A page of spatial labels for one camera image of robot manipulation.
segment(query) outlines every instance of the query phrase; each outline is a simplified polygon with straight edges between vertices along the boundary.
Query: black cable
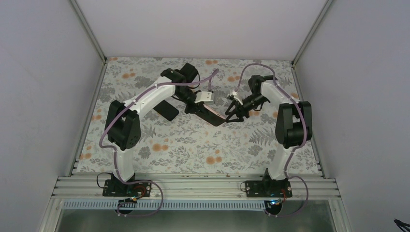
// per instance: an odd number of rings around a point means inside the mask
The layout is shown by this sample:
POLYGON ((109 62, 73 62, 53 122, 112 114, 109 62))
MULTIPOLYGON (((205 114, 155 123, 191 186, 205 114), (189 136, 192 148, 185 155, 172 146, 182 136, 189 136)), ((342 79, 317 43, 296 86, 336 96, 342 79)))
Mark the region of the black cable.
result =
MULTIPOLYGON (((201 81, 201 76, 199 75, 199 73, 198 73, 198 81, 201 81)), ((190 86, 188 86, 188 88, 190 88, 190 89, 196 89, 196 88, 198 88, 199 87, 199 84, 197 85, 197 86, 195 86, 195 87, 190 87, 190 86)))
POLYGON ((257 110, 256 108, 255 109, 253 109, 254 111, 261 111, 262 110, 262 107, 263 107, 263 105, 264 105, 264 103, 265 102, 262 102, 262 104, 261 104, 261 108, 259 109, 259 110, 257 110))
POLYGON ((101 187, 100 184, 98 183, 98 176, 101 175, 101 174, 109 174, 109 175, 111 175, 111 173, 99 173, 99 174, 97 175, 97 178, 96 178, 96 179, 97 179, 97 186, 98 186, 99 188, 101 188, 101 189, 104 189, 104 187, 101 187))
POLYGON ((179 99, 179 98, 177 98, 177 97, 175 97, 175 96, 171 96, 171 98, 173 98, 173 99, 175 99, 175 100, 178 100, 178 101, 182 102, 182 100, 181 100, 181 99, 179 99))
POLYGON ((243 191, 242 190, 242 184, 243 184, 244 182, 242 182, 240 185, 239 185, 239 189, 242 191, 242 192, 246 192, 246 189, 245 189, 245 191, 243 191))

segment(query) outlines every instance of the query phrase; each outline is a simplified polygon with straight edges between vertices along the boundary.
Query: white arm segment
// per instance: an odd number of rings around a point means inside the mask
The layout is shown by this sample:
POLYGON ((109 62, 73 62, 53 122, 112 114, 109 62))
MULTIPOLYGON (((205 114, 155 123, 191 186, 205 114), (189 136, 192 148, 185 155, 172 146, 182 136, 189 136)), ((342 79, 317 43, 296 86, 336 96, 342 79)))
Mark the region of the white arm segment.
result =
POLYGON ((261 94, 262 96, 268 98, 270 101, 271 105, 273 105, 275 108, 279 109, 279 105, 282 103, 289 103, 292 104, 291 100, 287 98, 285 95, 283 95, 282 92, 280 92, 276 86, 271 83, 271 82, 263 82, 261 86, 261 94))
MULTIPOLYGON (((171 82, 171 80, 166 78, 165 76, 161 76, 149 87, 166 82, 171 82)), ((160 86, 146 93, 142 98, 140 98, 140 100, 135 105, 131 106, 130 110, 136 110, 138 112, 139 117, 143 118, 150 110, 152 110, 161 101, 165 100, 168 97, 171 97, 174 94, 175 86, 160 86)), ((131 99, 125 100, 125 105, 129 105, 135 98, 136 96, 131 99)))
MULTIPOLYGON (((159 77, 157 81, 155 81, 151 86, 155 86, 159 83, 171 82, 170 79, 166 77, 159 77)), ((160 86, 151 90, 150 92, 146 93, 140 100, 133 106, 131 106, 130 110, 136 110, 140 117, 140 120, 156 105, 158 105, 161 101, 165 100, 168 97, 171 97, 175 93, 175 86, 160 86)), ((125 106, 129 105, 136 97, 132 99, 124 101, 125 106)), ((118 170, 121 175, 121 178, 124 181, 129 180, 134 175, 134 168, 132 166, 132 149, 125 149, 122 151, 117 146, 117 165, 118 170)))
MULTIPOLYGON (((279 109, 279 105, 282 103, 292 104, 291 100, 283 95, 283 93, 280 92, 271 82, 268 83, 265 81, 262 83, 261 94, 266 97, 276 109, 279 109)), ((299 102, 298 99, 293 97, 291 98, 294 99, 296 103, 299 102)), ((278 147, 276 154, 268 167, 268 173, 272 180, 283 180, 286 178, 284 169, 291 152, 291 147, 288 149, 285 149, 282 145, 278 147)))

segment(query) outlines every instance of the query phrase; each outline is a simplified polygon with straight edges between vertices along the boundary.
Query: floral pattern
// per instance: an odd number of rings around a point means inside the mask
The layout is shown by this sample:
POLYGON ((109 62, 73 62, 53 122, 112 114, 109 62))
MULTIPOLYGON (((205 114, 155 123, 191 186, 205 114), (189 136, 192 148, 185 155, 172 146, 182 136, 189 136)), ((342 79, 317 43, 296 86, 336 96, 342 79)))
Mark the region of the floral pattern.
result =
MULTIPOLYGON (((226 96, 237 86, 243 67, 250 63, 263 63, 272 67, 282 87, 298 97, 288 61, 110 58, 77 171, 101 172, 113 169, 112 150, 98 146, 110 102, 134 97, 151 85, 163 70, 180 69, 187 62, 198 69, 202 78, 208 77, 215 68, 220 70, 212 81, 216 100, 210 107, 221 114, 230 103, 226 96)), ((271 73, 263 67, 249 67, 244 72, 239 90, 242 98, 250 94, 248 79, 256 74, 271 73)), ((207 84, 198 89, 207 91, 207 84)), ((261 111, 251 111, 250 118, 245 122, 213 127, 196 115, 185 114, 183 103, 172 98, 167 101, 179 110, 179 115, 172 122, 155 111, 141 119, 142 136, 133 148, 133 166, 136 172, 262 174, 272 162, 279 145, 274 133, 277 112, 268 103, 261 111)), ((297 151, 290 163, 289 172, 319 172, 310 143, 297 151)))

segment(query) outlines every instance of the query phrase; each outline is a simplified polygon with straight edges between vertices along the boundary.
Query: white panel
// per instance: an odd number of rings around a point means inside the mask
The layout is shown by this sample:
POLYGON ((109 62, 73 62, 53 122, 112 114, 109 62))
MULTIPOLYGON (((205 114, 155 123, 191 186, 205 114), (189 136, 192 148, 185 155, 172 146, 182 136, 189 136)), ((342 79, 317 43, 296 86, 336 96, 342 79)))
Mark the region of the white panel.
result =
POLYGON ((408 0, 337 0, 296 65, 358 232, 410 223, 409 12, 408 0))
POLYGON ((0 1, 0 225, 37 231, 101 61, 67 0, 0 1))
POLYGON ((77 0, 106 56, 292 60, 326 0, 77 0))

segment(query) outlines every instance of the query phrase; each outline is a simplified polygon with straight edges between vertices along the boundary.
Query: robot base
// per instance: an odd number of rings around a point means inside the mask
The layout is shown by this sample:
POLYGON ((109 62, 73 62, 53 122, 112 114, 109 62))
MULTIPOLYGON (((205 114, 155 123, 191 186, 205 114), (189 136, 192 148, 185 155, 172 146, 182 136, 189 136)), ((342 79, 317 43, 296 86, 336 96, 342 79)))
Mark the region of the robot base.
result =
MULTIPOLYGON (((135 175, 131 177, 127 182, 134 182, 138 181, 135 180, 135 175)), ((145 194, 143 197, 149 197, 151 192, 151 184, 150 183, 136 183, 134 185, 125 185, 121 183, 113 174, 111 174, 111 179, 106 180, 104 183, 104 191, 102 195, 104 197, 135 197, 141 195, 141 188, 138 186, 143 186, 145 190, 145 194)))
POLYGON ((266 169, 262 180, 245 181, 246 197, 249 198, 287 198, 292 197, 292 188, 288 179, 272 180, 266 169))

